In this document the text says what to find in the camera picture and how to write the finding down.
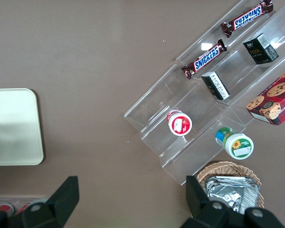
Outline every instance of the round plastic container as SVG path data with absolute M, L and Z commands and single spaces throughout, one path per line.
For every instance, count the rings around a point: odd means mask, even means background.
M 0 211 L 4 211 L 8 217 L 11 217 L 12 215 L 14 215 L 15 209 L 9 203 L 3 203 L 0 206 Z
M 171 132 L 177 136 L 184 136 L 192 129 L 192 121 L 188 115 L 178 109 L 167 114 L 167 121 Z
M 233 132 L 229 127 L 223 127 L 216 133 L 216 141 L 226 152 L 237 160 L 249 157 L 254 149 L 253 141 L 242 133 Z

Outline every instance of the acrylic shelf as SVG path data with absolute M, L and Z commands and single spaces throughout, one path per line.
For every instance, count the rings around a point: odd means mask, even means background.
M 215 141 L 216 131 L 224 126 L 241 133 L 254 119 L 245 105 L 285 72 L 285 5 L 253 20 L 226 38 L 220 24 L 254 7 L 258 1 L 241 0 L 226 16 L 182 53 L 149 91 L 124 115 L 141 132 L 141 139 L 160 158 L 161 166 L 179 183 L 194 175 L 223 150 Z M 242 44 L 261 34 L 268 38 L 279 58 L 256 65 Z M 223 39 L 228 51 L 188 80 L 181 67 L 194 61 L 205 50 Z M 201 80 L 215 71 L 230 92 L 224 101 L 216 100 Z M 171 133 L 166 120 L 172 109 L 180 109 L 192 119 L 192 130 L 179 137 Z

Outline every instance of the wicker basket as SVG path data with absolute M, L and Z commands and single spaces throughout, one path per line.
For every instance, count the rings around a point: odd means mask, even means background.
M 260 179 L 250 169 L 229 161 L 220 161 L 209 165 L 198 174 L 197 179 L 203 188 L 205 187 L 205 181 L 210 176 L 251 177 L 259 186 L 262 185 Z M 264 208 L 264 198 L 260 193 L 256 206 L 258 208 Z

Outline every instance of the white container with green lid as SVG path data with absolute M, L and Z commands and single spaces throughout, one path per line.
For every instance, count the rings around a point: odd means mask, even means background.
M 215 139 L 231 157 L 238 160 L 249 157 L 254 148 L 253 141 L 249 137 L 233 132 L 230 127 L 219 129 Z

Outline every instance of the brown table surface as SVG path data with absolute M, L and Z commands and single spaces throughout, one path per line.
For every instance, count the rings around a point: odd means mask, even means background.
M 190 216 L 185 186 L 123 114 L 235 4 L 0 1 L 0 88 L 37 93 L 46 155 L 0 167 L 0 196 L 49 196 L 78 175 L 66 227 L 179 227 Z M 255 120 L 245 133 L 255 152 L 238 163 L 261 179 L 265 207 L 285 224 L 285 124 Z M 225 152 L 216 160 L 234 161 Z

